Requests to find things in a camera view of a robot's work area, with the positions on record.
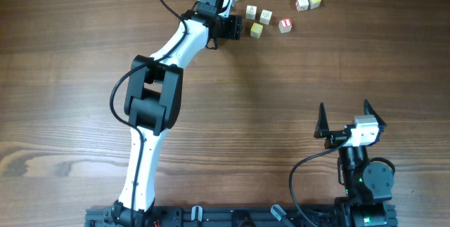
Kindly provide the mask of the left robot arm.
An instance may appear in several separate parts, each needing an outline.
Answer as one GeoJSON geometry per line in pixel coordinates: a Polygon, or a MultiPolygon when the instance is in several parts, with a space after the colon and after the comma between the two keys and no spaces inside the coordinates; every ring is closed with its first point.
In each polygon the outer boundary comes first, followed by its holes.
{"type": "Polygon", "coordinates": [[[184,70],[210,41],[239,39],[242,18],[232,15],[236,0],[199,0],[178,15],[179,27],[151,56],[138,55],[114,90],[127,81],[121,123],[131,129],[127,177],[111,217],[116,226],[152,226],[155,175],[162,144],[181,108],[184,70]]]}

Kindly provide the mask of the red I block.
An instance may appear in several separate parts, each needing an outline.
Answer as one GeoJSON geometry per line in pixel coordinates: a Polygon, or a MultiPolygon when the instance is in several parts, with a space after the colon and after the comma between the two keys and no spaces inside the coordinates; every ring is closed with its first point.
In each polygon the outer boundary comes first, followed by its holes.
{"type": "Polygon", "coordinates": [[[284,18],[279,21],[278,27],[281,33],[286,33],[291,31],[293,24],[290,18],[284,18]]]}

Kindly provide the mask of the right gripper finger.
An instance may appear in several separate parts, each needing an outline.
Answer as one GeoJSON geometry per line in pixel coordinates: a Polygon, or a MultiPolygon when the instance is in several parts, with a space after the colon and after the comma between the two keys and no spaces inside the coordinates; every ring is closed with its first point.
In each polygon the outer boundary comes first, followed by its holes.
{"type": "Polygon", "coordinates": [[[380,129],[384,129],[386,127],[386,123],[384,120],[377,114],[377,112],[372,108],[371,104],[367,99],[364,100],[364,114],[365,115],[373,115],[377,120],[378,126],[380,129]]]}
{"type": "Polygon", "coordinates": [[[328,120],[326,117],[326,110],[323,103],[319,105],[319,115],[316,124],[315,132],[329,132],[328,120]]]}

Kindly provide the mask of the yellow ladybug block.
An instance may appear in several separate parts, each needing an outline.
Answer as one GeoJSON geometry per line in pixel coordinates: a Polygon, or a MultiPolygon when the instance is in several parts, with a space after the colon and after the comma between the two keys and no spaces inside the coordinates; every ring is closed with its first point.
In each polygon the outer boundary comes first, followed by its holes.
{"type": "Polygon", "coordinates": [[[260,38],[263,28],[264,28],[263,25],[260,25],[259,23],[254,22],[250,29],[250,36],[257,38],[257,39],[260,38]]]}

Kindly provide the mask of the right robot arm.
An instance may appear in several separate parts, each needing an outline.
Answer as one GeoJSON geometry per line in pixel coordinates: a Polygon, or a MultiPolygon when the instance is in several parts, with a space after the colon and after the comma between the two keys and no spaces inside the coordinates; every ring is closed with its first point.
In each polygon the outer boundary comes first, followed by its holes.
{"type": "Polygon", "coordinates": [[[337,150],[338,182],[346,190],[335,199],[335,222],[338,226],[397,226],[392,199],[395,167],[383,157],[370,158],[367,148],[380,140],[386,123],[370,103],[364,101],[364,113],[339,131],[328,126],[324,104],[319,106],[315,138],[325,140],[326,150],[337,150]]]}

